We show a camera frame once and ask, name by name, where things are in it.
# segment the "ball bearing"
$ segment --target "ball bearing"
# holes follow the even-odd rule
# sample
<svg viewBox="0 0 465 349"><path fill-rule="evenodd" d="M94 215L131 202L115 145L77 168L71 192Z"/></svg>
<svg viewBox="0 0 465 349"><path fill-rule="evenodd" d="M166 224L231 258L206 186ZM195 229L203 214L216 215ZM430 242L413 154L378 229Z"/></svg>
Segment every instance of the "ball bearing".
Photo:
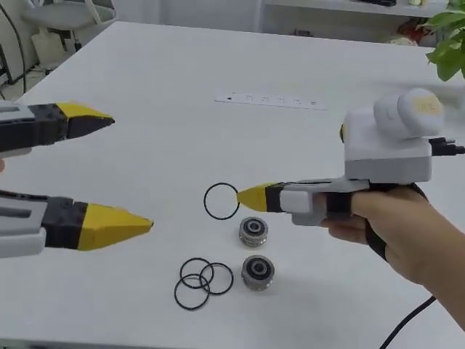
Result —
<svg viewBox="0 0 465 349"><path fill-rule="evenodd" d="M258 247L267 240L268 225L257 217L247 217L239 225L239 239L249 247Z"/></svg>
<svg viewBox="0 0 465 349"><path fill-rule="evenodd" d="M242 281L253 291L264 291L270 287L274 275L275 266L264 256L250 256L242 264Z"/></svg>

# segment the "table surface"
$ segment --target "table surface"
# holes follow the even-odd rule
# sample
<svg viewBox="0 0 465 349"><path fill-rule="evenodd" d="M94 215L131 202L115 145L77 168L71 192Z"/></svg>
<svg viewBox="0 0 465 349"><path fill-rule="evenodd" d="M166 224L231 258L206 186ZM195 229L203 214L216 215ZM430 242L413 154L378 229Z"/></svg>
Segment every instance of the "table surface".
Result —
<svg viewBox="0 0 465 349"><path fill-rule="evenodd" d="M364 246L320 228L261 214L270 236L241 246L238 223L212 220L202 198L211 184L338 177L345 113L390 92L426 87L444 100L461 91L428 65L427 50L325 39L116 23L24 96L27 104L78 100L112 114L110 128L9 159L5 190L123 206L155 220L142 237L96 252L46 250L2 260L0 337L170 348L377 348L429 294L395 274ZM214 102L217 91L293 95L328 110ZM447 136L465 143L465 119L448 115ZM435 160L423 185L454 223L465 226L464 160ZM218 190L216 213L234 206ZM242 262L275 264L272 287L253 293ZM197 312L173 299L181 264L223 262L232 290ZM199 265L189 271L198 272ZM223 286L217 271L212 284ZM201 291L180 290L193 302ZM463 348L465 336L434 304L393 348Z"/></svg>

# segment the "black rubber o-ring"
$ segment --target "black rubber o-ring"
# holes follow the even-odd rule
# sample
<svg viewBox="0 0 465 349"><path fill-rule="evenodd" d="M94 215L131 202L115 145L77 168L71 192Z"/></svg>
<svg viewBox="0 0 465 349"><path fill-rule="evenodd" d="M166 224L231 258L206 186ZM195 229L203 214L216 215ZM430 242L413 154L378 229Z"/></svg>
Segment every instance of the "black rubber o-ring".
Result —
<svg viewBox="0 0 465 349"><path fill-rule="evenodd" d="M226 290L224 290L224 291L221 291L221 292L213 292L213 291L210 289L210 285L209 285L209 284L208 284L208 285L207 285L207 284L205 284L205 285L202 284L202 280L201 280L201 279L203 278L204 280L206 280L206 278L203 276L203 273L205 273L205 271L206 271L207 268L211 268L211 269L213 270L213 267L214 267L214 266L223 267L224 269L226 269L227 271L229 271L230 274L231 274L231 282L230 282L230 285L229 285L229 286L226 288ZM204 289L206 292L209 292L212 296L221 296L221 295L223 295L223 294L228 293L229 290L233 287L233 284L234 284L234 273L233 273L233 271L231 270L230 267L228 267L227 265L225 265L225 264L223 264L223 263L218 263L218 262L216 262L216 263L210 263L210 264L208 264L207 266L205 266L205 267L202 269L202 271L201 271L201 273L200 273L200 276L199 276L198 280L199 280L199 282L201 283L203 289Z"/></svg>
<svg viewBox="0 0 465 349"><path fill-rule="evenodd" d="M200 258L200 257L190 258L189 260L186 260L183 265L181 265L181 269L179 269L179 278L181 279L181 282L182 282L182 284L184 286L189 287L190 289L201 289L201 288L203 288L203 285L202 285L201 282L200 282L200 284L201 284L200 286L192 286L192 285L189 285L186 281L184 281L184 276L182 276L182 271L184 270L184 267L187 264L189 264L190 262L194 262L195 260L199 260L201 262L204 262L205 264L207 264L207 267L210 265L210 262L208 260L204 259L204 258ZM214 274L215 274L213 267L210 267L210 268L211 268L211 278L210 278L210 280L206 280L208 285L213 280L213 277L214 277Z"/></svg>
<svg viewBox="0 0 465 349"><path fill-rule="evenodd" d="M210 188L208 188L208 189L206 190L205 195L203 196L203 208L205 208L205 212L206 212L211 218L213 218L214 220L229 220L229 219L233 218L233 217L235 216L236 213L238 213L238 211L239 211L239 206L240 206L240 202L239 202L239 201L238 201L238 205L236 206L234 212L233 212L232 214L230 214L229 216L227 216L227 217L217 217L217 216L213 215L213 214L209 211L208 207L206 206L206 198L208 197L208 195L209 195L209 193L210 193L210 190L213 189L213 188L215 188L215 187L219 187L220 185L226 185L227 187L230 187L231 189L233 189L233 190L235 191L236 195L239 194L238 190L237 190L233 185L231 185L231 184L229 184L229 183L225 183L225 182L215 183L215 184L213 184Z"/></svg>
<svg viewBox="0 0 465 349"><path fill-rule="evenodd" d="M206 283L203 285L203 287L207 287L205 300L204 300L201 304L196 305L195 307L188 307L188 306L182 304L182 303L179 301L178 297L177 297L177 289L179 288L179 285L180 285L180 284L184 284L184 285L186 284L186 283L185 283L185 279L186 279L186 278L198 278L199 280L202 280L202 279L203 279L203 280L206 282ZM184 310L188 310L188 311L198 310L198 309L202 308L202 307L207 303L207 301L209 300L209 298L210 298L210 285L209 285L207 279L206 279L204 276L200 275L200 274L187 274L186 276L182 277L182 278L176 283L176 286L174 287L174 300L176 301L176 303L178 304L178 306L180 306L180 307L181 307L182 309L184 309Z"/></svg>

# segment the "finger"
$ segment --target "finger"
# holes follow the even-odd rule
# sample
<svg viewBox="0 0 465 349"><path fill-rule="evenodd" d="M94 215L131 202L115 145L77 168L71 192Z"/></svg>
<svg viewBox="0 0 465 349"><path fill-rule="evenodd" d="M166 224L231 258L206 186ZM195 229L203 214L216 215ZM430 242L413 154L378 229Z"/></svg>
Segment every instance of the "finger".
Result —
<svg viewBox="0 0 465 349"><path fill-rule="evenodd" d="M348 220L342 221L323 220L320 223L320 227L365 229L365 219L359 216L353 216Z"/></svg>
<svg viewBox="0 0 465 349"><path fill-rule="evenodd" d="M330 228L329 234L339 240L366 245L365 231L354 228Z"/></svg>
<svg viewBox="0 0 465 349"><path fill-rule="evenodd" d="M352 213L368 220L376 219L394 198L380 192L356 192L352 195Z"/></svg>

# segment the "cord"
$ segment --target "cord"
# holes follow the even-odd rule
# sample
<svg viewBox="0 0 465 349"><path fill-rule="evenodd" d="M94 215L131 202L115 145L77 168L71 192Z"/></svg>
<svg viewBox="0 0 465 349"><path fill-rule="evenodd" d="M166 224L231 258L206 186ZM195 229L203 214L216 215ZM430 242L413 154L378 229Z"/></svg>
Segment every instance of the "cord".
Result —
<svg viewBox="0 0 465 349"><path fill-rule="evenodd" d="M13 31L15 32L15 35L16 35L17 44L20 47L21 60L23 61L23 93L26 93L28 91L28 85L26 83L26 59L24 55L23 43L21 42L21 37L16 29L16 25L13 23L12 18L8 15L7 11L5 10L5 8L3 7L1 3L0 3L0 10L3 12L9 24L12 26Z"/></svg>
<svg viewBox="0 0 465 349"><path fill-rule="evenodd" d="M394 340L394 338L399 334L399 332L405 327L406 324L408 324L415 316L417 316L419 313L421 313L423 310L428 308L431 304L434 303L436 300L436 297L431 296L426 302L418 306L415 310L413 310L410 314L408 314L394 329L394 331L391 332L391 334L386 338L384 343L379 347L379 349L386 349L389 344Z"/></svg>

